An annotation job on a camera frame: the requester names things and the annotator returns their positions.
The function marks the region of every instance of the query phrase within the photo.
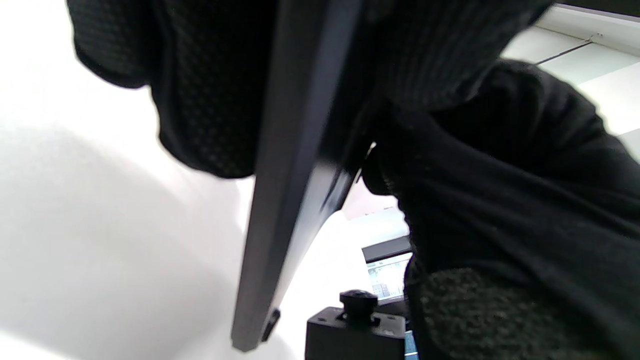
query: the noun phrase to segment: black mesh fabric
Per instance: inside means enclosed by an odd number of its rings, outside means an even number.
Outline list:
[[[172,155],[224,178],[253,174],[274,0],[67,4],[76,53],[91,71],[118,86],[151,86]]]
[[[150,0],[68,0],[76,52],[105,80],[137,88],[160,62],[161,40]]]
[[[190,167],[253,174],[276,1],[68,0],[78,58],[127,88],[150,85],[160,140]],[[455,105],[549,1],[395,3],[380,83],[404,108]]]
[[[579,334],[582,344],[637,359],[640,168],[605,131],[593,104],[534,65],[499,61],[472,101],[438,112],[393,109],[390,118],[372,151],[382,179],[365,184],[398,198],[423,272],[474,268],[512,284],[473,274],[423,277],[420,285],[430,285],[418,297],[435,307],[431,315],[422,306],[412,314],[431,317],[433,342],[451,350],[462,346],[461,337],[467,350],[477,350],[481,337],[500,335],[523,345],[516,357],[523,359],[531,356],[527,344],[579,350],[553,345],[543,331],[565,324],[589,329]],[[464,288],[479,282],[496,295]],[[526,305],[529,315],[510,316],[500,327],[485,323],[492,308],[524,306],[527,298],[540,305]],[[541,317],[544,311],[555,315]],[[464,317],[470,333],[455,334]],[[543,326],[545,318],[556,323]],[[503,329],[512,320],[519,325]],[[540,330],[530,338],[498,332],[528,326]],[[480,327],[486,329],[474,338]]]
[[[275,0],[67,3],[78,58],[90,70],[119,86],[151,86],[159,137],[170,153],[219,177],[253,173]],[[379,82],[399,108],[455,106],[474,93],[508,41],[549,5],[535,0],[396,1],[381,39]],[[424,314],[437,346],[452,358],[587,359],[554,357],[552,348],[582,354],[583,342],[557,312],[519,291],[467,272],[437,275],[426,284],[422,298],[428,301],[413,317]],[[497,313],[506,317],[492,322]],[[481,331],[485,325],[490,326]],[[518,334],[520,325],[529,330]],[[539,339],[537,332],[543,335]],[[547,336],[551,332],[560,335]],[[427,341],[419,335],[417,342]],[[495,341],[488,346],[491,337]],[[496,356],[487,355],[487,348]]]
[[[606,360],[541,294],[469,268],[431,274],[420,303],[431,340],[452,359]]]
[[[406,110],[439,110],[476,93],[479,80],[509,41],[550,1],[396,3],[380,67],[389,99]]]

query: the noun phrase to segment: black metal bar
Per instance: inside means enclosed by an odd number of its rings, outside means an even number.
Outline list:
[[[365,247],[362,249],[362,254],[368,264],[392,258],[394,256],[407,254],[411,251],[412,249],[411,243],[409,242],[409,236],[401,236],[393,240]]]
[[[363,105],[377,43],[364,4],[280,0],[232,329],[239,350],[268,339],[295,269],[371,144]]]

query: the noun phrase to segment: black clothing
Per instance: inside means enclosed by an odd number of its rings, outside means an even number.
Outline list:
[[[403,108],[446,108],[550,0],[402,0],[381,31],[378,86]],[[255,171],[276,0],[67,0],[80,61],[110,83],[149,85],[160,141],[219,177]]]
[[[468,103],[391,117],[369,166],[398,198],[424,271],[475,268],[548,293],[640,357],[640,166],[590,102],[500,61]]]

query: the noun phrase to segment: white wall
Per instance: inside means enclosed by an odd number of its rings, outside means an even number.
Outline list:
[[[404,214],[398,208],[388,208],[352,219],[349,231],[356,236],[351,240],[360,248],[409,235]]]
[[[640,19],[564,4],[553,6],[538,26],[640,56]]]
[[[573,85],[580,85],[639,61],[640,58],[637,56],[602,45],[589,44],[545,62],[540,67]]]
[[[607,129],[621,135],[640,129],[640,59],[633,65],[581,83],[578,89],[607,119]]]
[[[0,0],[0,359],[303,359],[307,319],[371,286],[357,234],[334,214],[270,341],[233,350],[253,179],[169,157],[147,90],[76,61],[64,4]]]
[[[578,38],[540,28],[530,28],[518,34],[502,52],[502,56],[538,63],[583,43],[584,41]]]
[[[364,181],[360,180],[351,187],[342,211],[347,219],[351,220],[396,206],[395,197],[373,195],[364,185]]]
[[[640,129],[624,133],[618,138],[625,144],[636,161],[640,162]]]

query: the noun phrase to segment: computer monitor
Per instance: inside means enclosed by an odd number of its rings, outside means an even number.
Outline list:
[[[404,271],[413,256],[407,236],[384,241],[362,249],[373,293],[380,302],[376,312],[401,315],[407,319],[404,358],[418,360],[411,320],[404,303]]]
[[[300,261],[357,177],[383,104],[370,98],[383,14],[373,5],[386,1],[277,3],[231,333],[243,352],[269,339]]]

